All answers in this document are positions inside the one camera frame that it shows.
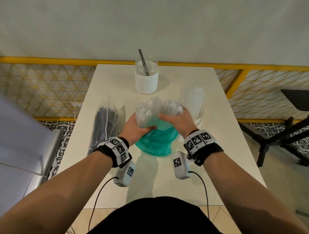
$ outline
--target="person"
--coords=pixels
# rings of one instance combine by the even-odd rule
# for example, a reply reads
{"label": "person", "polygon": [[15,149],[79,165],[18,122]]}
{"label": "person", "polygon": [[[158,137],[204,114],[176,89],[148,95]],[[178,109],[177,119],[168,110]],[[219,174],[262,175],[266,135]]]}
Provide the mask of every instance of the person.
{"label": "person", "polygon": [[[197,130],[186,108],[181,115],[159,114],[159,118],[170,122],[184,139]],[[139,128],[134,114],[119,137],[131,146],[155,128]],[[202,164],[242,233],[309,233],[267,188],[224,152],[210,154]],[[0,218],[1,233],[65,233],[112,165],[111,157],[91,153],[14,205]],[[171,197],[135,200],[113,211],[89,233],[115,230],[220,233],[197,206]]]}

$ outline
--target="green plastic bag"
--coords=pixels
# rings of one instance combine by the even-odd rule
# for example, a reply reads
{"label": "green plastic bag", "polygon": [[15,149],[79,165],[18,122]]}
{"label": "green plastic bag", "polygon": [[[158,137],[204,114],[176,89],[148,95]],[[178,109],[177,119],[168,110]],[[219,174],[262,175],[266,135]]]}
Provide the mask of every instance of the green plastic bag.
{"label": "green plastic bag", "polygon": [[166,156],[171,153],[171,143],[178,136],[174,127],[166,130],[152,130],[136,142],[143,152],[153,156]]}

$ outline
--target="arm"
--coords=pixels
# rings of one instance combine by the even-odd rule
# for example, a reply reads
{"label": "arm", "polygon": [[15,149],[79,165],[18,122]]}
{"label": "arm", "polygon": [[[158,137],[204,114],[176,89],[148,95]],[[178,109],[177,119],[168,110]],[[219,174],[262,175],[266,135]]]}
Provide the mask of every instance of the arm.
{"label": "arm", "polygon": [[[160,114],[185,139],[196,130],[189,111],[179,116]],[[242,233],[309,233],[267,188],[225,153],[211,154],[203,164],[220,198]]]}
{"label": "arm", "polygon": [[[155,126],[138,128],[135,114],[122,133],[129,145]],[[0,217],[2,233],[65,233],[112,168],[112,159],[93,152],[54,176]]]}

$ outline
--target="forearm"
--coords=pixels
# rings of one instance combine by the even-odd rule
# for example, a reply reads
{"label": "forearm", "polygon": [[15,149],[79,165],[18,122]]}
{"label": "forearm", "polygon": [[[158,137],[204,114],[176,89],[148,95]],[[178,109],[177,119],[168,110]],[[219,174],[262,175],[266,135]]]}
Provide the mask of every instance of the forearm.
{"label": "forearm", "polygon": [[0,230],[65,233],[111,167],[110,157],[90,154],[19,201],[0,218]]}
{"label": "forearm", "polygon": [[204,168],[242,233],[307,233],[303,223],[225,153],[213,153]]}

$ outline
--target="white tracking device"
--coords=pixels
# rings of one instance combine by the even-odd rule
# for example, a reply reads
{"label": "white tracking device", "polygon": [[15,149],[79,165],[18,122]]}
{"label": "white tracking device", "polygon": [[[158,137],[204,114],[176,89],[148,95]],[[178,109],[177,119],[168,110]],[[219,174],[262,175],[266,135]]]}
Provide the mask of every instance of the white tracking device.
{"label": "white tracking device", "polygon": [[123,168],[118,169],[115,176],[119,177],[119,179],[114,179],[114,184],[119,187],[128,187],[131,183],[132,176],[135,170],[135,163],[129,161]]}
{"label": "white tracking device", "polygon": [[177,179],[184,180],[190,178],[189,166],[186,161],[186,154],[178,151],[172,154],[173,169]]}

